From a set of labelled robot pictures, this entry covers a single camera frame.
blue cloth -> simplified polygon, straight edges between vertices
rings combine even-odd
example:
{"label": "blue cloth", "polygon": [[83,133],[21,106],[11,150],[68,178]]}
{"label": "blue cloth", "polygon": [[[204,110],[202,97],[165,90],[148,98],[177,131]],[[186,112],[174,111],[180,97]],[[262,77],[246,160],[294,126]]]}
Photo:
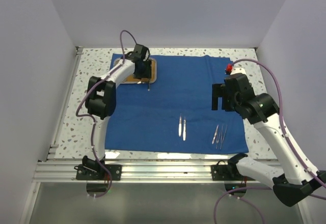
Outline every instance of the blue cloth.
{"label": "blue cloth", "polygon": [[[112,60],[121,57],[114,54]],[[211,86],[224,82],[229,58],[151,56],[157,80],[150,85],[120,85],[117,107],[106,131],[105,148],[153,152],[235,154],[248,147],[242,118],[236,112],[211,110]],[[178,135],[179,117],[186,118],[186,140]],[[212,145],[217,124],[227,131]]]}

red cap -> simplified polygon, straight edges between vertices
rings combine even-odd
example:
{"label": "red cap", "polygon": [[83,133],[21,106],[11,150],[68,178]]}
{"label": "red cap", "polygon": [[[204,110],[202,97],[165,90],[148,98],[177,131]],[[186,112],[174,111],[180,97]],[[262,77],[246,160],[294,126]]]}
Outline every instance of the red cap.
{"label": "red cap", "polygon": [[233,66],[231,64],[228,64],[225,69],[225,73],[227,75],[231,74]]}

speckled tabletop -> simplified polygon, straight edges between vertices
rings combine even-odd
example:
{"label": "speckled tabletop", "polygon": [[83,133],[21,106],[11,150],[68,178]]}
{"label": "speckled tabletop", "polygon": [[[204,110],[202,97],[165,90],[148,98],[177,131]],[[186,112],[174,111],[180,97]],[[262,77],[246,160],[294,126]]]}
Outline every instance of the speckled tabletop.
{"label": "speckled tabletop", "polygon": [[[151,48],[153,55],[182,55],[228,57],[232,61],[249,58],[257,59],[254,49],[242,48]],[[113,53],[121,53],[120,48],[84,48],[75,75],[75,81],[68,102],[60,134],[57,137],[55,159],[81,159],[90,151],[90,133],[92,121],[88,118],[77,118],[75,111],[85,95],[88,80],[91,76],[105,74],[111,64]],[[246,69],[246,74],[256,94],[266,92],[266,87],[258,65],[250,62],[239,64]],[[80,113],[86,113],[83,106]],[[249,156],[254,159],[276,159],[266,140],[260,133],[244,121]],[[144,151],[106,150],[106,158],[111,159],[214,159],[226,158],[223,155],[159,153]]]}

white robotic arm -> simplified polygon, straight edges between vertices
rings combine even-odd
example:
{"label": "white robotic arm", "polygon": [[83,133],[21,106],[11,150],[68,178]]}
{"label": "white robotic arm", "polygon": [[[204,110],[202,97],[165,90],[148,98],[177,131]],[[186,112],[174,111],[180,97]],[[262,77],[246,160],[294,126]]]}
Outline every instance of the white robotic arm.
{"label": "white robotic arm", "polygon": [[[149,49],[143,45],[136,44],[134,50],[126,54],[125,58],[120,61],[106,74],[101,77],[91,77],[88,84],[88,91],[96,89],[87,98],[85,105],[88,114],[96,116],[96,126],[93,134],[93,142],[95,153],[99,160],[105,157],[104,142],[106,136],[106,128],[110,116],[116,108],[116,89],[130,75],[134,75],[136,79],[151,78],[151,61],[149,58]],[[83,164],[87,161],[92,165],[95,162],[95,155],[91,150],[83,160]],[[94,170],[96,167],[86,166],[86,168]]]}
{"label": "white robotic arm", "polygon": [[[228,167],[228,172],[233,175],[241,174],[267,185],[274,190],[282,203],[293,206],[320,187],[311,173],[325,182],[326,172],[319,171],[308,159],[286,126],[287,134],[283,135],[279,108],[272,97],[268,94],[256,96],[243,68],[233,68],[229,74],[225,78],[225,84],[213,85],[212,109],[218,107],[216,98],[222,97],[222,109],[236,111],[243,119],[248,119],[266,139],[282,168],[255,161],[246,154],[238,154],[228,160],[227,166],[217,167]],[[297,159],[285,137],[291,140],[309,172]]]}
{"label": "white robotic arm", "polygon": [[[116,84],[116,88],[130,75],[132,75],[135,71],[135,64],[133,61],[129,59],[120,59],[120,61],[114,66],[108,73],[101,76],[101,79],[105,79],[108,74],[110,74],[109,78],[107,79],[108,82],[114,82]],[[105,157],[105,136],[106,136],[106,128],[110,116],[105,117],[101,120],[99,117],[96,117],[96,126],[94,131],[94,147],[95,152],[98,158],[101,160]],[[95,156],[93,152],[89,152],[87,154],[89,159],[95,160]]]}

purple cable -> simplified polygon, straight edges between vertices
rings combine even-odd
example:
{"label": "purple cable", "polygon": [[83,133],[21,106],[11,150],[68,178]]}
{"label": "purple cable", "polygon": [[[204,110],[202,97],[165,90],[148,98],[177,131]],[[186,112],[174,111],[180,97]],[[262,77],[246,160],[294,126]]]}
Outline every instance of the purple cable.
{"label": "purple cable", "polygon": [[125,61],[125,59],[126,59],[126,54],[124,53],[124,48],[123,48],[123,43],[122,43],[122,33],[124,33],[124,32],[128,33],[129,35],[131,35],[131,37],[133,38],[135,44],[137,44],[136,39],[133,37],[133,35],[132,35],[129,31],[127,31],[127,30],[122,30],[122,31],[120,32],[120,45],[121,45],[121,49],[122,49],[122,64],[124,64],[124,61]]}
{"label": "purple cable", "polygon": [[[133,37],[133,35],[129,32],[129,31],[126,31],[126,30],[123,30],[121,31],[120,33],[120,44],[121,44],[121,49],[122,49],[122,53],[123,53],[123,56],[122,56],[122,64],[124,64],[124,61],[125,61],[125,53],[124,53],[124,48],[123,48],[123,44],[122,44],[122,33],[124,32],[127,32],[128,34],[131,35],[131,37],[133,38],[134,42],[137,44],[136,42],[136,39]],[[95,146],[94,146],[94,132],[95,132],[95,127],[96,127],[96,119],[94,116],[92,116],[91,114],[82,114],[80,115],[79,114],[79,111],[81,109],[81,107],[83,106],[83,104],[85,103],[86,99],[90,96],[90,94],[100,85],[102,84],[103,82],[105,82],[107,79],[110,78],[110,76],[117,71],[117,69],[119,69],[122,65],[116,65],[110,72],[109,74],[102,80],[100,80],[99,82],[97,82],[96,84],[94,84],[92,86],[92,88],[86,93],[85,97],[82,99],[82,101],[80,102],[80,104],[78,105],[77,107],[77,110],[76,110],[76,116],[77,117],[90,117],[92,118],[93,120],[93,127],[92,127],[92,132],[91,132],[91,148],[92,148],[92,152],[94,154],[94,157],[97,161],[97,163],[103,168],[103,170],[105,170],[105,172],[108,174],[109,178],[110,178],[110,182],[108,184],[108,187],[107,189],[105,190],[105,192],[99,194],[99,195],[95,195],[94,194],[94,197],[98,198],[98,197],[101,197],[101,196],[104,196],[108,191],[109,189],[111,188],[111,185],[112,185],[112,175],[111,175],[111,172],[101,163],[100,159],[97,157],[96,155],[96,152],[95,152]]]}
{"label": "purple cable", "polygon": [[[261,64],[260,62],[258,62],[257,60],[253,60],[253,59],[240,59],[240,60],[237,60],[235,62],[233,62],[232,66],[234,66],[235,64],[241,62],[241,61],[249,61],[249,62],[253,62],[253,63],[256,63],[257,65],[260,65],[261,67],[263,67],[265,70],[267,70],[267,72],[271,75],[271,77],[273,78],[274,80],[274,83],[275,83],[275,86],[276,86],[276,89],[277,89],[277,92],[278,92],[278,96],[279,96],[279,103],[280,103],[280,125],[281,125],[281,130],[282,130],[282,133],[284,135],[287,134],[286,132],[286,129],[284,127],[284,120],[283,120],[283,101],[282,101],[282,95],[281,95],[281,89],[280,89],[280,86],[279,86],[279,83],[275,77],[275,75],[272,73],[272,71],[266,67],[264,64]],[[286,137],[285,136],[285,139],[290,147],[290,149],[292,150],[292,152],[294,153],[294,155],[296,156],[296,158],[298,159],[298,161],[301,163],[301,165],[305,168],[305,170],[308,171],[308,173],[321,185],[323,186],[324,188],[326,188],[326,184],[323,183],[313,172],[309,171],[308,170],[308,166],[306,165],[306,163],[304,162],[303,159],[301,159],[299,153],[297,152],[297,150],[295,149],[295,147],[293,146],[290,138]]]}
{"label": "purple cable", "polygon": [[[237,191],[241,191],[241,190],[248,190],[248,189],[270,190],[269,187],[240,187],[240,188],[232,189],[232,190],[230,190],[230,191],[225,192],[224,194],[222,194],[222,195],[219,197],[219,199],[216,201],[215,206],[214,206],[214,216],[213,216],[213,218],[214,218],[214,223],[215,223],[215,224],[218,223],[218,221],[217,221],[217,219],[216,219],[216,210],[217,210],[217,208],[218,208],[218,204],[219,204],[219,202],[222,200],[222,198],[223,198],[225,195],[230,194],[230,193],[232,193],[232,192],[237,192]],[[251,205],[252,207],[254,207],[254,208],[258,211],[258,213],[259,213],[259,215],[260,215],[260,217],[261,217],[261,219],[262,219],[262,223],[263,223],[263,224],[266,223],[265,218],[264,218],[263,214],[261,213],[261,210],[260,210],[257,206],[255,206],[254,204],[252,204],[250,201],[248,201],[248,200],[246,200],[246,199],[242,199],[242,198],[240,198],[240,200],[242,200],[242,201],[246,202],[247,204]]]}
{"label": "purple cable", "polygon": [[326,200],[326,197],[323,197],[323,196],[319,196],[319,195],[315,195],[315,194],[311,194],[310,196],[314,197],[314,198],[317,198],[317,199],[320,199],[320,200]]}

